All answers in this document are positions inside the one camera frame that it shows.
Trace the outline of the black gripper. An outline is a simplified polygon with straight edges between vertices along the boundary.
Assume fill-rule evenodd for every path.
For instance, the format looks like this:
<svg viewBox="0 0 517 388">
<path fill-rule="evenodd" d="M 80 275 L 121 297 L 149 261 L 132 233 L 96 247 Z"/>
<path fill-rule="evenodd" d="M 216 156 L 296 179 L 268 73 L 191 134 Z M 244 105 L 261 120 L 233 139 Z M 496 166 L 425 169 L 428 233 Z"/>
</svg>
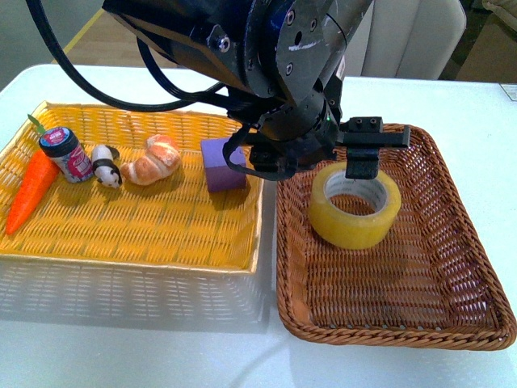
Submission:
<svg viewBox="0 0 517 388">
<path fill-rule="evenodd" d="M 348 179 L 375 179 L 380 149 L 407 148 L 411 130 L 383 129 L 379 116 L 352 117 L 342 123 L 340 100 L 343 82 L 332 78 L 323 89 L 314 87 L 298 106 L 285 103 L 264 112 L 255 123 L 244 124 L 225 143 L 225 161 L 232 170 L 246 167 L 233 162 L 241 146 L 250 147 L 252 175 L 270 181 L 292 178 L 296 170 L 312 170 L 325 160 L 334 161 L 337 148 L 346 150 Z"/>
</svg>

